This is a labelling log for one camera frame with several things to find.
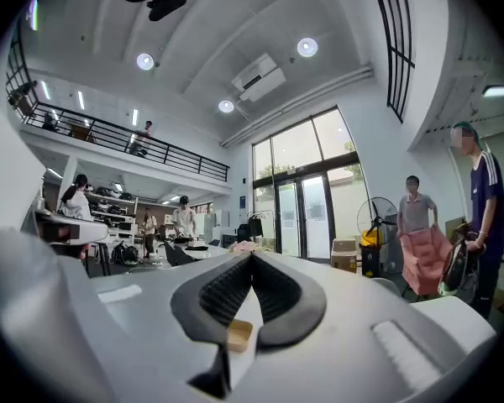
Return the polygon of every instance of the gray t-shirt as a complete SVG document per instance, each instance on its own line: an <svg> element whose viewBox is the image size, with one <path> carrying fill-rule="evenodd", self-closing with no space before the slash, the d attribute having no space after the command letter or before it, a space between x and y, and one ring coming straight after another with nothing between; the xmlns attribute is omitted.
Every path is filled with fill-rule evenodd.
<svg viewBox="0 0 504 403"><path fill-rule="evenodd" d="M406 194L400 200L399 213L402 215L403 231L405 233L429 228L428 210L434 209L435 203L430 196L418 193L415 201Z"/></svg>

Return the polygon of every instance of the standing fan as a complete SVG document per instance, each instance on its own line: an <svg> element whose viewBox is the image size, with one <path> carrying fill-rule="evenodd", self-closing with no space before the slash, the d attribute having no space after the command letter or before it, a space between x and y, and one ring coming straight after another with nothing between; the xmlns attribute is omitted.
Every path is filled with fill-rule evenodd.
<svg viewBox="0 0 504 403"><path fill-rule="evenodd" d="M357 215L357 227L362 238L370 245L382 246L396 235L397 210L384 197L373 197L365 201Z"/></svg>

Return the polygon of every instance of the fluorescent light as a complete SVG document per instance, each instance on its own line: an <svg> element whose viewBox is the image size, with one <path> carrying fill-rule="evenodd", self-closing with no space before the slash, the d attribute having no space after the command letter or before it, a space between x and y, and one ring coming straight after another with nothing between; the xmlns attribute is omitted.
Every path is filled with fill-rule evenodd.
<svg viewBox="0 0 504 403"><path fill-rule="evenodd" d="M136 57L136 65L143 71L149 71L153 69L155 62L153 61L153 57L151 55L140 54Z"/></svg>
<svg viewBox="0 0 504 403"><path fill-rule="evenodd" d="M318 52L318 42L306 37L298 43L297 52L303 57L312 57Z"/></svg>
<svg viewBox="0 0 504 403"><path fill-rule="evenodd" d="M82 91L78 92L78 102L81 105L81 109L84 110L84 97L82 96Z"/></svg>
<svg viewBox="0 0 504 403"><path fill-rule="evenodd" d="M62 175L60 175L57 171L51 169L50 167L47 168L47 171L50 172L50 173L52 173L54 176L56 176L56 177L58 177L60 179L64 179Z"/></svg>
<svg viewBox="0 0 504 403"><path fill-rule="evenodd" d="M41 81L41 86L43 87L43 92L45 93L45 97L47 97L47 100L50 100L49 89L47 88L47 83L45 81Z"/></svg>
<svg viewBox="0 0 504 403"><path fill-rule="evenodd" d="M504 97L504 85L488 86L484 90L484 97Z"/></svg>
<svg viewBox="0 0 504 403"><path fill-rule="evenodd" d="M220 112L230 113L234 111L234 104L229 100L222 100L218 104L218 109L220 109Z"/></svg>
<svg viewBox="0 0 504 403"><path fill-rule="evenodd" d="M37 9L38 9L37 0L32 0L30 2L30 7L28 9L27 18L30 20L30 28L33 31L37 31Z"/></svg>

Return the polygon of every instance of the doorway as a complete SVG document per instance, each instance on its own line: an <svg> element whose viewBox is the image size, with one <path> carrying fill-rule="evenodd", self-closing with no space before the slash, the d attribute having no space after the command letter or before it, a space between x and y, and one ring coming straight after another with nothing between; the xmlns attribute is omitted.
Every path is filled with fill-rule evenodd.
<svg viewBox="0 0 504 403"><path fill-rule="evenodd" d="M275 202L276 251L328 263L335 231L326 173L277 183Z"/></svg>

